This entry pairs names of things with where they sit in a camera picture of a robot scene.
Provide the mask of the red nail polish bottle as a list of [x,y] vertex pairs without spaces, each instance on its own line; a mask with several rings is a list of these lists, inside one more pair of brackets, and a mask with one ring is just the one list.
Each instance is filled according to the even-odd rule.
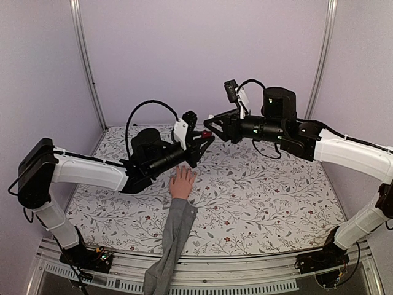
[[212,132],[204,130],[202,131],[202,138],[210,138],[212,137]]

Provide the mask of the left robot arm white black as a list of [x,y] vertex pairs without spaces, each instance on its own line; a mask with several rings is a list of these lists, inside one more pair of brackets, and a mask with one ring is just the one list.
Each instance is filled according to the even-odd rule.
[[181,132],[173,143],[163,141],[154,128],[140,131],[128,141],[132,155],[118,163],[61,150],[50,138],[41,139],[18,167],[14,194],[58,240],[77,266],[91,262],[91,253],[77,227],[65,217],[50,196],[52,183],[77,183],[105,187],[123,194],[137,194],[152,185],[162,173],[186,162],[195,168],[214,141],[210,132]]

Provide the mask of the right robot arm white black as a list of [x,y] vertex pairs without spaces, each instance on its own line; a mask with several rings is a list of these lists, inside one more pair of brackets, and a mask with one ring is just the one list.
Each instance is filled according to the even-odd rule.
[[242,87],[226,85],[225,91],[236,109],[204,121],[221,140],[233,144],[244,138],[273,142],[300,159],[337,164],[381,181],[368,205],[331,230],[325,249],[317,255],[320,266],[330,268],[340,260],[341,252],[392,219],[392,148],[342,135],[316,120],[299,119],[296,95],[286,88],[263,90],[261,116],[250,114]]

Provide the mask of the person's hand on table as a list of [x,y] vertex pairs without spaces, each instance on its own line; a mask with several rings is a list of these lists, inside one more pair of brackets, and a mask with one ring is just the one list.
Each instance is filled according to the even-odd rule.
[[187,200],[191,194],[197,173],[189,167],[176,167],[176,174],[170,179],[169,193],[173,199]]

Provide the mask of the floral patterned table cloth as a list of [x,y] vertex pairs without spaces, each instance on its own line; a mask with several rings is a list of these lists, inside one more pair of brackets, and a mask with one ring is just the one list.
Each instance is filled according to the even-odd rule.
[[[215,140],[196,168],[189,201],[198,210],[185,255],[239,256],[322,246],[344,221],[318,162],[277,154],[272,143]],[[143,192],[80,185],[68,219],[89,245],[161,253],[171,172]]]

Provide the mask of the front aluminium rail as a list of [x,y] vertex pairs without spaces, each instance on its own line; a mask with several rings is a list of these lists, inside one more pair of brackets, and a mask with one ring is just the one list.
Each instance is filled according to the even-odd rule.
[[[345,265],[301,273],[299,252],[251,256],[184,256],[170,294],[385,294],[365,240],[348,251]],[[109,273],[85,271],[88,294],[142,294],[145,271],[157,254],[115,251]],[[79,281],[60,262],[54,240],[43,238],[25,294],[81,294]]]

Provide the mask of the right aluminium frame post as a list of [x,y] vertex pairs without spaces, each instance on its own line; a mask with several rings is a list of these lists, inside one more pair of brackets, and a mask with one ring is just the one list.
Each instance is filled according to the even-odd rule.
[[321,49],[319,53],[319,59],[316,67],[316,73],[314,76],[311,92],[308,100],[308,104],[305,111],[304,119],[309,120],[312,118],[314,110],[316,108],[319,91],[322,85],[324,71],[329,55],[330,44],[335,26],[335,17],[337,13],[337,0],[327,1],[327,11],[325,16],[325,25],[322,35]]

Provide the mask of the aluminium frame post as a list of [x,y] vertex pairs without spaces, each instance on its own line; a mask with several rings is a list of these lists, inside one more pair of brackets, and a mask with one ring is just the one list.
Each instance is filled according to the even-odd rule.
[[77,42],[85,78],[87,81],[88,91],[93,105],[93,110],[95,112],[101,130],[105,132],[107,130],[107,123],[104,117],[104,112],[101,106],[101,102],[99,100],[98,91],[96,89],[95,78],[93,76],[93,70],[88,55],[88,48],[87,48],[87,43],[84,33],[82,14],[80,11],[80,1],[70,0],[69,3],[71,7],[71,17],[74,25],[74,31],[76,34],[76,42]]
[[335,26],[335,17],[337,13],[337,0],[327,1],[327,11],[325,16],[325,25],[322,35],[321,49],[319,53],[319,59],[316,67],[316,73],[314,76],[311,92],[308,100],[308,104],[305,111],[304,119],[309,120],[312,118],[314,110],[316,108],[319,91],[322,85],[324,71],[329,55],[330,44]]

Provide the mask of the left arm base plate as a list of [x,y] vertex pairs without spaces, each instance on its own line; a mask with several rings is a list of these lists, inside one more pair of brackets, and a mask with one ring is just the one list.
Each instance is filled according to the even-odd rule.
[[99,247],[95,250],[89,250],[84,246],[75,246],[70,249],[60,248],[60,261],[77,267],[82,270],[91,270],[100,273],[109,273],[112,262],[113,252]]

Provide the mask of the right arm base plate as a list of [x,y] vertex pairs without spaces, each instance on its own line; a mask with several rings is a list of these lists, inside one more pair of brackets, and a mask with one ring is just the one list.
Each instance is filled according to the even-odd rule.
[[318,285],[330,289],[339,285],[347,272],[348,262],[345,251],[320,249],[296,256],[294,268],[301,274],[314,273]]

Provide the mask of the left aluminium frame post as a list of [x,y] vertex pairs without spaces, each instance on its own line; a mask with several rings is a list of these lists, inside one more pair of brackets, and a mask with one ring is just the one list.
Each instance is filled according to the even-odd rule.
[[88,55],[88,48],[87,48],[87,43],[84,33],[82,14],[80,11],[80,1],[70,0],[69,3],[71,7],[71,17],[74,25],[74,31],[76,34],[76,42],[77,42],[85,78],[87,81],[88,91],[93,105],[93,110],[95,112],[101,130],[105,132],[107,130],[107,123],[104,117],[104,112],[101,106],[101,102],[99,100],[98,91],[96,89],[95,78],[93,76],[93,70]]

